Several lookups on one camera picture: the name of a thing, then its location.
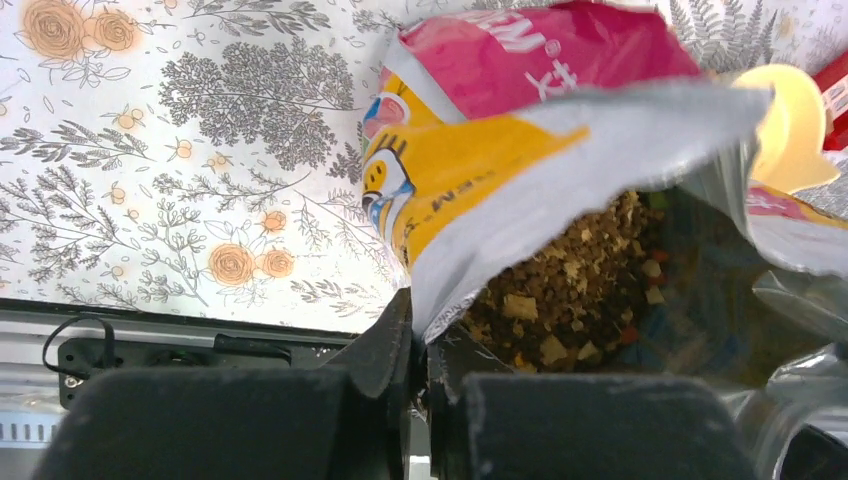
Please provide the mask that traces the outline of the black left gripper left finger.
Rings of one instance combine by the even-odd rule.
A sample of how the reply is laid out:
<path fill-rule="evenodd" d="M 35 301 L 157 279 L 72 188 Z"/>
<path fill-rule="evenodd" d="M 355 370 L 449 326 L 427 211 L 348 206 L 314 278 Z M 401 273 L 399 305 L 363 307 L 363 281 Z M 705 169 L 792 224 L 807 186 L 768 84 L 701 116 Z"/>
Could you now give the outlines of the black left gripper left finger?
<path fill-rule="evenodd" d="M 411 295 L 314 368 L 111 369 L 85 384 L 37 479 L 404 479 Z"/>

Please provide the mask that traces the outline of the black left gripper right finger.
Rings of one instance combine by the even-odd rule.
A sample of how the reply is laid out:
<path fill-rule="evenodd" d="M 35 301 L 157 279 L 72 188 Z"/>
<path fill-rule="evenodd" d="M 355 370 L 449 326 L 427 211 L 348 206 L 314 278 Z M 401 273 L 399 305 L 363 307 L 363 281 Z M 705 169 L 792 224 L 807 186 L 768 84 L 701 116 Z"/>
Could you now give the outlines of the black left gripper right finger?
<path fill-rule="evenodd" d="M 440 479 L 752 479 L 729 412 L 703 383 L 644 374 L 518 374 L 463 330 L 427 355 Z"/>

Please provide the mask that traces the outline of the cat print pet food bag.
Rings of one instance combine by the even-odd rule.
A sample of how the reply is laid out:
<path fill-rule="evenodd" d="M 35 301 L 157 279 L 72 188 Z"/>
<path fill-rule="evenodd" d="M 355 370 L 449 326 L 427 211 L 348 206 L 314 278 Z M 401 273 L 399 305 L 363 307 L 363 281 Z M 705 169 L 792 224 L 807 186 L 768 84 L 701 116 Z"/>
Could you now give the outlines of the cat print pet food bag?
<path fill-rule="evenodd" d="M 847 475 L 847 222 L 750 178 L 781 64 L 730 67 L 667 13 L 597 1 L 433 16 L 400 30 L 366 119 L 362 205 L 411 280 L 427 347 L 465 331 L 518 374 L 692 379 L 721 401 L 756 475 Z M 663 303 L 589 371 L 516 370 L 460 321 L 487 283 L 626 192 L 663 207 Z"/>

